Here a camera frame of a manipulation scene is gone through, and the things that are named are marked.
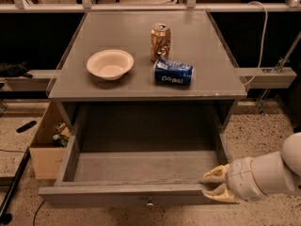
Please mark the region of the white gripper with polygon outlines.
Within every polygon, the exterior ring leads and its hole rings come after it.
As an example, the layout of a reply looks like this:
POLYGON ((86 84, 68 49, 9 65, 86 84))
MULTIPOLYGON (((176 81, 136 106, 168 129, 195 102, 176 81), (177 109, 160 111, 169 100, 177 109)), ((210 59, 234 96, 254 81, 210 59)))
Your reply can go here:
POLYGON ((200 181, 203 184, 223 183, 214 190, 202 191, 206 198, 218 202, 258 202, 267 196, 257 186, 251 169, 251 157, 235 159, 230 165, 220 165, 205 172, 200 181))

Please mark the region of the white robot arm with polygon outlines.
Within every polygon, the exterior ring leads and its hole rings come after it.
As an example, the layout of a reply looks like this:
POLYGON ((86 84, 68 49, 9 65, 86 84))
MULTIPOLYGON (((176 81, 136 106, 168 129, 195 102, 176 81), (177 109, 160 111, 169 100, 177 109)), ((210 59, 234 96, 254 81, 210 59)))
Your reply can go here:
POLYGON ((235 159, 206 172, 202 184, 206 198, 218 202, 257 202, 273 194, 301 195, 301 133, 285 139, 280 151, 258 157, 235 159))

